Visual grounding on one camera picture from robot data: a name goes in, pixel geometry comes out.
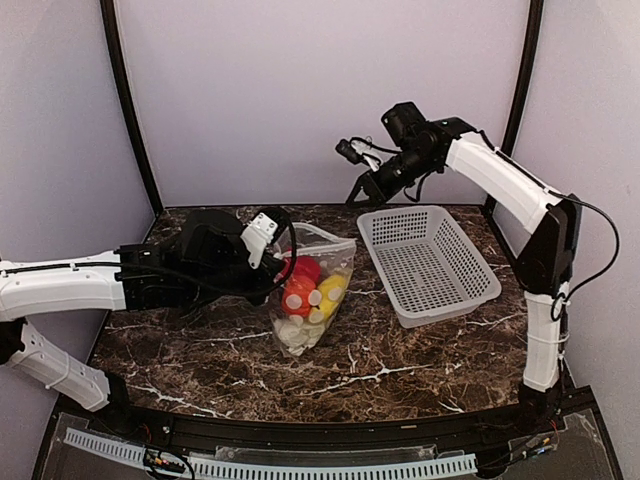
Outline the orange pumpkin toy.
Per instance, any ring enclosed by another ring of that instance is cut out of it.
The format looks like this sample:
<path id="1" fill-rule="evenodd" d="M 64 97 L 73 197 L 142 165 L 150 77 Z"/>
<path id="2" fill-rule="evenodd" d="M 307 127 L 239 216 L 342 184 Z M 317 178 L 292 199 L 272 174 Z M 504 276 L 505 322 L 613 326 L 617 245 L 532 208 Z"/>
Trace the orange pumpkin toy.
<path id="1" fill-rule="evenodd" d="M 290 315 L 302 317 L 310 313 L 312 307 L 320 303 L 321 294 L 317 286 L 306 278 L 288 279 L 282 295 L 281 306 Z"/>

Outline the red bell pepper toy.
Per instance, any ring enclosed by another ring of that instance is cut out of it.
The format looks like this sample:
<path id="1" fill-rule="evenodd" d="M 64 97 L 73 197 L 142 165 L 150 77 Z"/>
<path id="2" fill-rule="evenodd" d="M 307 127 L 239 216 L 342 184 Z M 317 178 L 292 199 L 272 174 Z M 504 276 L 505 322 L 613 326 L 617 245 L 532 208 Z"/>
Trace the red bell pepper toy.
<path id="1" fill-rule="evenodd" d="M 314 284 L 319 283 L 319 279 L 322 275 L 322 267 L 311 256 L 298 256 L 293 269 L 293 273 L 289 279 L 306 278 Z"/>

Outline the white plastic perforated basket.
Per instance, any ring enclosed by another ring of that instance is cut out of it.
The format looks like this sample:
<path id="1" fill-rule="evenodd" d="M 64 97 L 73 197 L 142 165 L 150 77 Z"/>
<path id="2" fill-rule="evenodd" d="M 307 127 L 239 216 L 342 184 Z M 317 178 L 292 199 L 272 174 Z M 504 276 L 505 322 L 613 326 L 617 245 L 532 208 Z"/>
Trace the white plastic perforated basket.
<path id="1" fill-rule="evenodd" d="M 405 329 L 464 316 L 501 294 L 498 278 L 443 207 L 378 210 L 359 216 L 357 226 Z"/>

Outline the clear polka dot zip bag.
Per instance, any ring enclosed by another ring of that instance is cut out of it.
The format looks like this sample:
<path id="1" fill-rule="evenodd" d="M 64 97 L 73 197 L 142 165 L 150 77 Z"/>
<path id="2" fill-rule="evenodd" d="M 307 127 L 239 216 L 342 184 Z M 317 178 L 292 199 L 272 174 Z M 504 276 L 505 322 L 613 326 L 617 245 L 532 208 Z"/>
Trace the clear polka dot zip bag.
<path id="1" fill-rule="evenodd" d="M 283 354 L 299 357 L 314 348 L 337 315 L 354 271 L 356 240 L 309 223 L 294 224 L 296 246 L 284 233 L 275 256 L 290 263 L 293 273 L 268 302 L 273 336 Z"/>

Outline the yellow corn toy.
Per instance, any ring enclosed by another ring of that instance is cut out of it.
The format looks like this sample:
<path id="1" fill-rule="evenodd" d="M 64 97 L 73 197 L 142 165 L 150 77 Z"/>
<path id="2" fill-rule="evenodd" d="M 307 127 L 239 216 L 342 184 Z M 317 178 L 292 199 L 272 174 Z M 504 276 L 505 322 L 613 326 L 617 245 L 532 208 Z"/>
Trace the yellow corn toy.
<path id="1" fill-rule="evenodd" d="M 344 298 L 348 278 L 339 274 L 327 277 L 318 287 L 320 303 L 311 309 L 308 320 L 312 324 L 328 322 Z"/>

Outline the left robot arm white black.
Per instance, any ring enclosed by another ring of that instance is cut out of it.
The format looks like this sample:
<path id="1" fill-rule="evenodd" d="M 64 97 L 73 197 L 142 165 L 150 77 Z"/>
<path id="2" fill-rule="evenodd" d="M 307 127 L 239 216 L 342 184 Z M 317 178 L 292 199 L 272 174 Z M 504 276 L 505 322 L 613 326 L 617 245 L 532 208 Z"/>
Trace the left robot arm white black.
<path id="1" fill-rule="evenodd" d="M 29 322 L 38 314 L 82 311 L 195 310 L 221 297 L 253 305 L 292 275 L 296 261 L 271 252 L 287 233 L 289 214 L 267 207 L 247 223 L 220 209 L 195 211 L 167 243 L 121 246 L 76 259 L 1 264 L 1 361 L 78 403 L 120 436 L 141 427 L 126 384 L 48 341 Z"/>

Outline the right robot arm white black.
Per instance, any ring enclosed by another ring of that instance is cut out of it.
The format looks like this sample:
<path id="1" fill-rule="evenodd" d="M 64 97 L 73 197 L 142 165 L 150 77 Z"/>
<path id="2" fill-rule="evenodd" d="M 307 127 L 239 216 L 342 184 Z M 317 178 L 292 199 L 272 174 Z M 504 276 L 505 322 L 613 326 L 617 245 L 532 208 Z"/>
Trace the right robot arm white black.
<path id="1" fill-rule="evenodd" d="M 524 291 L 528 339 L 518 405 L 510 413 L 511 426 L 530 434 L 550 422 L 563 396 L 567 308 L 578 290 L 570 281 L 588 205 L 555 191 L 459 117 L 428 120 L 414 103 L 403 102 L 381 121 L 394 143 L 388 160 L 377 157 L 380 146 L 361 137 L 342 139 L 335 147 L 350 163 L 367 167 L 347 197 L 348 206 L 384 205 L 405 188 L 450 169 L 483 189 L 530 235 L 513 267 Z"/>

